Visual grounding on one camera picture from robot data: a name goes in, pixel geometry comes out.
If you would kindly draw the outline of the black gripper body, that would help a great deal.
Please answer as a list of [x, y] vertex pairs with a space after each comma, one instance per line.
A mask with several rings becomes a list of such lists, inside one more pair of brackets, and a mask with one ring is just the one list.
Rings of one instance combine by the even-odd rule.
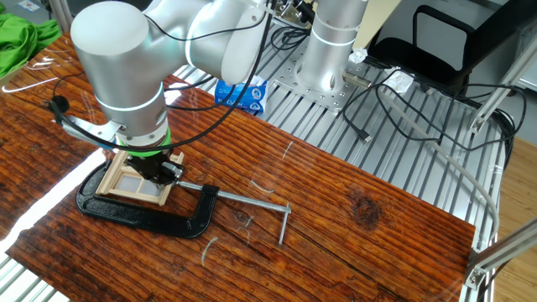
[[163, 166], [166, 162], [169, 162], [169, 155], [158, 152], [148, 157], [130, 155], [126, 165], [135, 169], [145, 179], [164, 179], [172, 175], [169, 169]]

